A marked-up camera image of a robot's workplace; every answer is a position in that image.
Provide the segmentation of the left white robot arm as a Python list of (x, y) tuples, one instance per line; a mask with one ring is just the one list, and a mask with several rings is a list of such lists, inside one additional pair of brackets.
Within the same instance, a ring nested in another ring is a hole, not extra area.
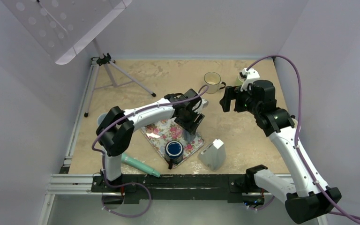
[(184, 94), (167, 94), (160, 100), (135, 109), (122, 110), (115, 106), (105, 115), (98, 128), (92, 150), (98, 151), (96, 144), (103, 149), (103, 186), (110, 192), (122, 185), (121, 157), (128, 149), (135, 131), (161, 120), (174, 119), (189, 136), (194, 136), (202, 122), (202, 95), (207, 91), (204, 85), (199, 91), (189, 89)]

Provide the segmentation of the grey mug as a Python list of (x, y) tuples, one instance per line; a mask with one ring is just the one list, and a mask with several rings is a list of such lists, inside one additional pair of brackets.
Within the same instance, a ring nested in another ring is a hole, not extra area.
[(103, 114), (101, 114), (99, 117), (98, 117), (98, 119), (97, 119), (97, 125), (99, 126), (99, 127), (106, 127), (106, 125), (104, 125), (104, 119), (105, 119), (105, 117), (106, 117), (106, 115), (107, 115), (107, 113), (103, 113)]

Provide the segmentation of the cream mug black handle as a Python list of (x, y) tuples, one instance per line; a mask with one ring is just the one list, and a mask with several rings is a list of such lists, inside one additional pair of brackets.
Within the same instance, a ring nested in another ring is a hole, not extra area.
[(204, 75), (204, 81), (208, 85), (207, 93), (209, 94), (214, 94), (226, 87), (226, 83), (222, 81), (221, 76), (216, 72), (207, 72)]

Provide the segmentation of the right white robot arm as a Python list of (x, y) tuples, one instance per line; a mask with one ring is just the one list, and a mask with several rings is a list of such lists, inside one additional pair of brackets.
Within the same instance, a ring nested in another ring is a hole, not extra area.
[(285, 205), (293, 222), (302, 224), (328, 214), (333, 203), (342, 198), (337, 187), (330, 187), (313, 166), (299, 138), (297, 127), (287, 110), (277, 106), (276, 90), (272, 82), (257, 80), (249, 83), (246, 90), (241, 86), (225, 88), (220, 105), (224, 112), (230, 110), (235, 100), (234, 111), (249, 112), (259, 128), (280, 152), (292, 176), (290, 183), (275, 175), (264, 165), (246, 170), (244, 178), (234, 184), (245, 193), (262, 188)]

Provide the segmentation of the light green mug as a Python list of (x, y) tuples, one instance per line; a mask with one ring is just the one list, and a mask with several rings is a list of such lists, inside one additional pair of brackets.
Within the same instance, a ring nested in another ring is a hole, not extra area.
[(244, 83), (245, 79), (241, 77), (241, 74), (238, 73), (237, 74), (237, 79), (236, 79), (236, 86), (241, 86)]

